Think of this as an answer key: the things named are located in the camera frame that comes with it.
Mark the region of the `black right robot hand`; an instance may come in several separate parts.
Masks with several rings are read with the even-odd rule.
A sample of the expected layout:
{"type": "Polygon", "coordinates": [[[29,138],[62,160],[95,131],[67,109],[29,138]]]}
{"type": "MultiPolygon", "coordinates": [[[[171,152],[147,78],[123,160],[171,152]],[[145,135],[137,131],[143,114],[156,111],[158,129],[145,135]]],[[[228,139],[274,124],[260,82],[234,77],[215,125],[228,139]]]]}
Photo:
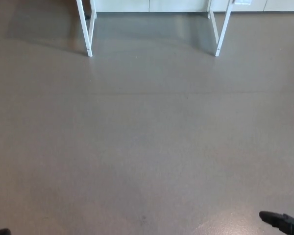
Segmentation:
{"type": "Polygon", "coordinates": [[[279,231],[287,235],[294,235],[294,217],[270,211],[260,211],[259,217],[263,222],[278,228],[279,231]]]}

